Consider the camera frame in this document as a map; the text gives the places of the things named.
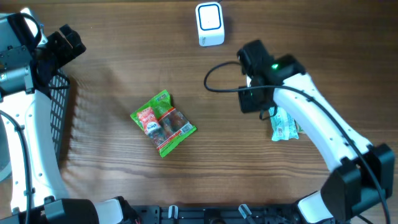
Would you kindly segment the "teal snack wrapper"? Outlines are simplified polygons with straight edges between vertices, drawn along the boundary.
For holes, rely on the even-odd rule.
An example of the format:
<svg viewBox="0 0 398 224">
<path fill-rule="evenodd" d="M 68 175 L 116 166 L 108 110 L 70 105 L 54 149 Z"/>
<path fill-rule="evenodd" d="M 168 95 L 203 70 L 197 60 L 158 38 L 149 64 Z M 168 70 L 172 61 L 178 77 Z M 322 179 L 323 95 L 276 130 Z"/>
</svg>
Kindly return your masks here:
<svg viewBox="0 0 398 224">
<path fill-rule="evenodd" d="M 295 120 L 283 108 L 269 108 L 273 141 L 299 139 Z"/>
</svg>

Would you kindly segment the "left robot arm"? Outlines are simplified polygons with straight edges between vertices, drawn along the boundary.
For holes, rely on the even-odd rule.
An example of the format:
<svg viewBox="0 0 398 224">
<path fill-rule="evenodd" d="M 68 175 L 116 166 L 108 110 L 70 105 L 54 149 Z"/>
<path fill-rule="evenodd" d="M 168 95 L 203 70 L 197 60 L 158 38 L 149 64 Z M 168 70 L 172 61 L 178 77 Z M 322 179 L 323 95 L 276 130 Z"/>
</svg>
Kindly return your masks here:
<svg viewBox="0 0 398 224">
<path fill-rule="evenodd" d="M 45 36 L 29 9 L 1 17 L 1 132 L 12 169 L 10 217 L 4 223 L 121 223 L 120 200 L 70 198 L 58 169 L 57 100 L 70 81 L 60 69 L 84 53 L 64 25 Z"/>
</svg>

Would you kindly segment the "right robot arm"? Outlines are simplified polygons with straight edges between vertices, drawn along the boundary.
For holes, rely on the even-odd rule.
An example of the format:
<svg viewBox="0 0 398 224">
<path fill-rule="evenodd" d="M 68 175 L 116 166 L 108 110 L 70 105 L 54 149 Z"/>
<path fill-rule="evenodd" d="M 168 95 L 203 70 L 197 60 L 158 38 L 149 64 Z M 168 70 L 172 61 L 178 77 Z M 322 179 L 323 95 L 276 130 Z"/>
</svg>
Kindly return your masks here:
<svg viewBox="0 0 398 224">
<path fill-rule="evenodd" d="M 351 220 L 392 196 L 395 155 L 373 146 L 333 109 L 317 90 L 306 68 L 287 54 L 274 58 L 260 40 L 237 56 L 250 79 L 253 102 L 277 106 L 302 127 L 322 155 L 330 176 L 319 191 L 297 202 L 302 223 Z"/>
</svg>

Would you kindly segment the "green candy bag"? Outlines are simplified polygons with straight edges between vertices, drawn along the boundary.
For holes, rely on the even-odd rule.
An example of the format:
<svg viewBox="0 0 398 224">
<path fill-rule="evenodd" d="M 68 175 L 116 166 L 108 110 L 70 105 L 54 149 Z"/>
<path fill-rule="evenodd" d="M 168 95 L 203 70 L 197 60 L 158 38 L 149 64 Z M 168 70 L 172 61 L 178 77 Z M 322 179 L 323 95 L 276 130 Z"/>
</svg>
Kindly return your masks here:
<svg viewBox="0 0 398 224">
<path fill-rule="evenodd" d="M 160 157 L 172 152 L 197 128 L 178 109 L 172 106 L 171 95 L 163 90 L 138 110 L 131 119 L 156 146 Z"/>
</svg>

